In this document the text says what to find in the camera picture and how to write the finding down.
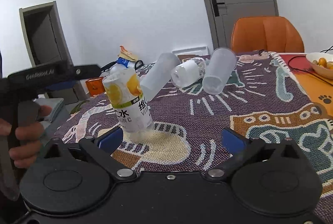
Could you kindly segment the person's left hand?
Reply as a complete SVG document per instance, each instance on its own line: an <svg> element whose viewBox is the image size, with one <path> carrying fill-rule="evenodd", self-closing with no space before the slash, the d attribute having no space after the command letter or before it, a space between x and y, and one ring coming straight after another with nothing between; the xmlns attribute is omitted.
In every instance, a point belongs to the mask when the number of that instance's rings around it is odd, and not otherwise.
<svg viewBox="0 0 333 224"><path fill-rule="evenodd" d="M48 116L52 111L49 106L41 106L39 115L41 117ZM12 125L1 117L1 136L10 135ZM18 127L15 130L15 136L18 140L26 142L24 145L13 147L9 149L9 156L14 161L14 165L17 168L27 169L37 159L37 155L41 150L42 143L40 137L44 132L44 126L35 121L28 126Z"/></svg>

